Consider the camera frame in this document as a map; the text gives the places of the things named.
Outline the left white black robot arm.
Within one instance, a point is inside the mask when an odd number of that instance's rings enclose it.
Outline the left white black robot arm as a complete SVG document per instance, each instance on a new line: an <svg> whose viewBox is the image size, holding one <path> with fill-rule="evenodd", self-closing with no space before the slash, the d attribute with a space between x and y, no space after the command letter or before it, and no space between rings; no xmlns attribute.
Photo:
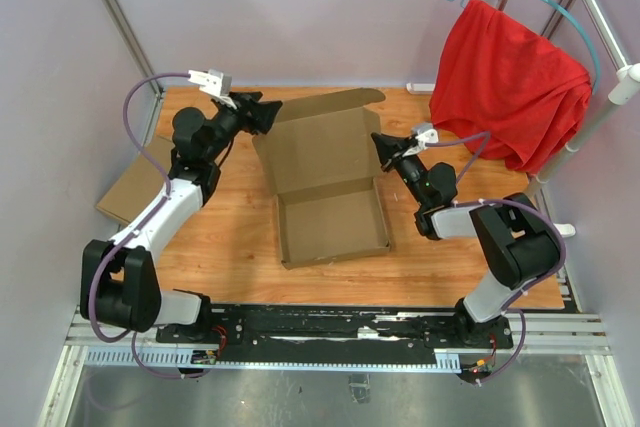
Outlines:
<svg viewBox="0 0 640 427"><path fill-rule="evenodd" d="M186 291L163 291L155 263L185 222L213 196L221 166L237 134L266 134L283 104L259 92L216 97L212 118L186 107L173 118L171 165L164 185L135 220L108 240L90 241L82 254L80 313L104 342L101 325L144 333L154 326L179 325L190 341L207 340L214 318L206 298Z"/></svg>

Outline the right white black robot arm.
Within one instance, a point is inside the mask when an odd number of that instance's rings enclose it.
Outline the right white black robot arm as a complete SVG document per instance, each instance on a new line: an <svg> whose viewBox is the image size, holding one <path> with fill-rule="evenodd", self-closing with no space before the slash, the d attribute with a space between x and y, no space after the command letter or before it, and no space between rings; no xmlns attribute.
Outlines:
<svg viewBox="0 0 640 427"><path fill-rule="evenodd" d="M483 343L517 299L563 266L566 246L559 228L523 193L458 202L463 175L443 162L426 167L419 157L443 144L429 124L407 137L374 133L371 138L382 171L396 172L416 201L414 222L421 236L478 240L488 271L456 303L450 329L463 346Z"/></svg>

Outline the folded brown cardboard box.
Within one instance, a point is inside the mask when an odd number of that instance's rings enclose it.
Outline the folded brown cardboard box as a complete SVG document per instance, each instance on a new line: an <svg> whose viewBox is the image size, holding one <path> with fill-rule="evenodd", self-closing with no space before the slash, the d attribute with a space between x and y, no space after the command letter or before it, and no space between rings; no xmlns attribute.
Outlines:
<svg viewBox="0 0 640 427"><path fill-rule="evenodd" d="M96 209L126 226L155 199L164 183L157 168L146 157L138 155L97 203Z"/></svg>

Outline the red cloth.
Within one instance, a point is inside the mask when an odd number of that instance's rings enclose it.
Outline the red cloth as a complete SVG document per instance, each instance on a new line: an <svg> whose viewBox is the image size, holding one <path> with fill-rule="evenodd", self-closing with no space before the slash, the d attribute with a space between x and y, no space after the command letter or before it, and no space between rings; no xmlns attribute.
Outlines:
<svg viewBox="0 0 640 427"><path fill-rule="evenodd" d="M471 152L535 175L578 132L592 96L588 71L546 38L482 0L469 0L440 58L433 124Z"/></svg>

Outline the white clothes rack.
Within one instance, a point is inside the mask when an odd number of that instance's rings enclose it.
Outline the white clothes rack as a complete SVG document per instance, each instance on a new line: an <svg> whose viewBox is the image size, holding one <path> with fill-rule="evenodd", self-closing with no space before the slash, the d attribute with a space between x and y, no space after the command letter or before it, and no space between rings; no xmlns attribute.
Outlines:
<svg viewBox="0 0 640 427"><path fill-rule="evenodd" d="M440 57L432 122L475 155L528 174L529 193L547 184L639 92L639 66L623 50L600 0L582 3L616 70L610 91L602 88L595 43L566 0L536 1L572 27L589 67L483 0L443 1L462 11Z"/></svg>

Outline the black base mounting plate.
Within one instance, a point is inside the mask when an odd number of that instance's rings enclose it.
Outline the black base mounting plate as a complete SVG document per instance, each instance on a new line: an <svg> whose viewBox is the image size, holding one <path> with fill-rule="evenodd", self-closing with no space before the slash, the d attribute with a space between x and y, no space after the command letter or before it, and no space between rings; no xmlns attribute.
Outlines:
<svg viewBox="0 0 640 427"><path fill-rule="evenodd" d="M436 350L506 350L514 345L506 318L489 338L465 346L452 335L454 311L396 307L214 304L191 326L158 329L159 343L214 344L231 360L406 362Z"/></svg>

